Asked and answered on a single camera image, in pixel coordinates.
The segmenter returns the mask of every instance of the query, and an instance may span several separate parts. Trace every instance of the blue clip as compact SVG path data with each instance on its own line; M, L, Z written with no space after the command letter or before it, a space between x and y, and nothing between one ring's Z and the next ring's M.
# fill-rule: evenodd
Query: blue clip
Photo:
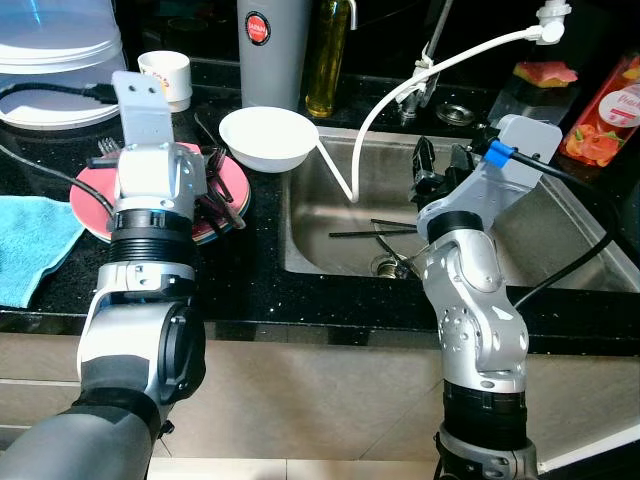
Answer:
M491 145L489 145L489 150L484 155L484 159L496 167L502 168L507 164L515 150L516 149L513 147L509 147L498 140L494 140L491 142Z

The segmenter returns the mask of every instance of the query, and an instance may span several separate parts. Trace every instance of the white hose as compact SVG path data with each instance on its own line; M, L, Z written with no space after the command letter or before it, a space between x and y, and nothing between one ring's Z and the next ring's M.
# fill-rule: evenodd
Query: white hose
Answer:
M426 80L431 75L441 72L442 70L449 68L457 63L460 63L463 60L471 58L479 53L482 53L493 47L497 47L498 45L513 42L514 40L522 40L522 39L537 40L538 38L541 37L542 32L543 32L543 27L541 27L540 25L534 25L533 27L529 27L526 30L519 30L517 32L508 33L506 35L502 35L500 37L494 38L487 42L481 43L480 45L477 45L473 48L470 48L469 50L459 53L458 55L451 57L448 60L440 62L437 65L434 65L433 67L423 70L416 76L411 77L406 82L401 83L396 88L391 90L382 100L378 102L378 104L375 107L373 107L369 115L367 115L367 118L362 123L362 126L360 127L360 131L358 132L355 145L353 146L353 156L351 157L351 190L349 190L347 182L344 180L342 175L340 175L340 172L336 168L333 161L331 161L331 158L327 154L324 147L322 147L321 144L319 144L318 148L320 149L320 153L324 157L325 162L327 163L327 166L329 167L333 175L336 177L336 180L340 184L340 187L344 191L347 198L352 203L356 203L360 198L360 171L359 171L360 170L360 152L362 150L362 143L364 141L364 136L367 134L367 130L369 130L369 127L371 126L375 118L378 116L378 114L384 109L384 107L387 106L389 102L391 102L396 97L396 95L398 95L399 93L402 93L405 88L411 87L416 83L422 82L423 80Z

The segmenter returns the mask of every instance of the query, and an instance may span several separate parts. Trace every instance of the black countertop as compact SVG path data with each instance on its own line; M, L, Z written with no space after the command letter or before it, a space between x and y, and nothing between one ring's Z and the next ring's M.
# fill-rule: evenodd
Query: black countertop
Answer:
M197 69L194 79L198 79ZM193 105L209 103L211 114L219 118L239 108L238 90L221 83L220 87L196 88ZM458 98L469 95L470 101L474 101L474 92L469 89L448 87L443 87L434 98L449 98L452 93ZM369 99L360 96L349 108L339 109L331 120L316 123L357 128L372 100L380 98L375 88L369 95ZM475 107L486 109L486 105ZM173 121L177 141L208 143L193 123L191 111L175 114ZM392 109L383 112L381 123L373 129L456 137L471 133L426 115L415 125L402 127ZM77 174L84 168L85 158L98 154L97 140L106 136L122 139L118 118L70 132L26 132L11 127L0 130L3 145L68 174ZM634 155L638 160L635 163L640 164L637 152ZM628 158L616 162L634 163ZM0 166L3 172L0 194L68 199L69 187L63 182L18 166L4 156L0 156ZM248 227L229 232L199 249L198 298L206 320L215 324L209 325L210 338L358 345L437 344L435 315L419 281L285 271L281 267L278 241L281 176L248 169L245 173L252 189L251 205L245 216ZM577 174L584 178L584 172ZM627 201L632 194L626 192L629 175L616 180L615 172L607 172L605 177L606 181L599 179L604 188L620 195L621 203ZM107 245L85 232L60 269L41 282L29 308L0 309L0 331L79 334L98 268L106 261L106 254ZM508 295L516 300L526 291L509 287ZM532 299L522 314L529 329L532 353L638 355L638 311L640 294L548 289Z

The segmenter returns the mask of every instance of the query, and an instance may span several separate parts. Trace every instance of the paper cup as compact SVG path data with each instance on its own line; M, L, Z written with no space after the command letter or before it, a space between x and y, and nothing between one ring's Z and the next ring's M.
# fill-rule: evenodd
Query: paper cup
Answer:
M191 105L191 69L189 57L178 52L157 50L138 57L140 73L157 78L172 112L182 112Z

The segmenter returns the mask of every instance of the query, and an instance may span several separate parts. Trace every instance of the gray thermos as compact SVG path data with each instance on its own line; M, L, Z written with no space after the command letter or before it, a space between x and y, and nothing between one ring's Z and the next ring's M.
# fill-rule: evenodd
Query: gray thermos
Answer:
M296 111L312 0L238 0L242 106Z

